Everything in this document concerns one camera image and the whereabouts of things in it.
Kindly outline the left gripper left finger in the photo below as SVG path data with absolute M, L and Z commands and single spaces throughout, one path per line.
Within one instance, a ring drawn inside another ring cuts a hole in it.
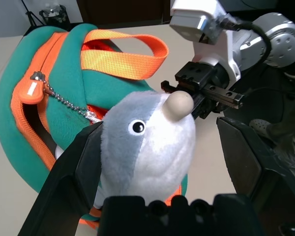
M 19 235 L 75 235 L 80 218 L 93 207 L 98 188 L 102 130 L 102 122 L 84 128 L 57 159 Z

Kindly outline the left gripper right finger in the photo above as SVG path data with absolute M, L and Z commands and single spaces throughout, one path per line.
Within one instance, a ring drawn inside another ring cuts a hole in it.
M 295 169 L 288 168 L 249 126 L 216 121 L 235 191 L 246 195 L 268 236 L 295 236 Z

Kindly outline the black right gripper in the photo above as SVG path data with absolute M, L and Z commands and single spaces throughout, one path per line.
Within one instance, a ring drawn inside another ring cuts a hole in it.
M 189 61 L 175 74 L 177 86 L 168 81 L 161 82 L 161 89 L 167 93 L 178 90 L 191 95 L 194 101 L 192 117 L 206 119 L 215 110 L 217 102 L 238 109 L 243 105 L 242 94 L 227 90 L 230 77 L 220 64 L 215 66 Z

